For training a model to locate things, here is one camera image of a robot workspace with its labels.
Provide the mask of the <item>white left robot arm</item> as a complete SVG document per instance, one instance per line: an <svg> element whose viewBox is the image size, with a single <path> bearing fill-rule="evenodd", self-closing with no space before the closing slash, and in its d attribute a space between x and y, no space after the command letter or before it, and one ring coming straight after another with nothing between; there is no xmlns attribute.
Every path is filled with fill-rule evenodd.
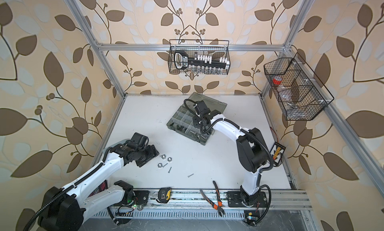
<svg viewBox="0 0 384 231"><path fill-rule="evenodd" d="M133 209L144 206L149 192L135 193L134 187L124 181L116 181L95 195L92 193L127 164L134 162L137 167L143 167L158 155L155 146L149 144L149 138L139 133L108 147L99 163L78 179L60 189L48 190L41 209L25 224L24 230L38 223L46 231L77 231L93 215L113 205Z"/></svg>

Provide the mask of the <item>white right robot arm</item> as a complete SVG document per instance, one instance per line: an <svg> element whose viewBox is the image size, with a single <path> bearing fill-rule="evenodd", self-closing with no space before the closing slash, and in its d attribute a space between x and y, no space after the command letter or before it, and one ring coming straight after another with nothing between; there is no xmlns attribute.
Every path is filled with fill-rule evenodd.
<svg viewBox="0 0 384 231"><path fill-rule="evenodd" d="M201 134L215 130L236 143L240 164L247 171L240 188L240 199L244 206L255 205L263 187L260 185L262 173L274 167L273 156L261 131L241 127L219 111L211 111L204 101L185 99L184 106L193 114L194 127Z"/></svg>

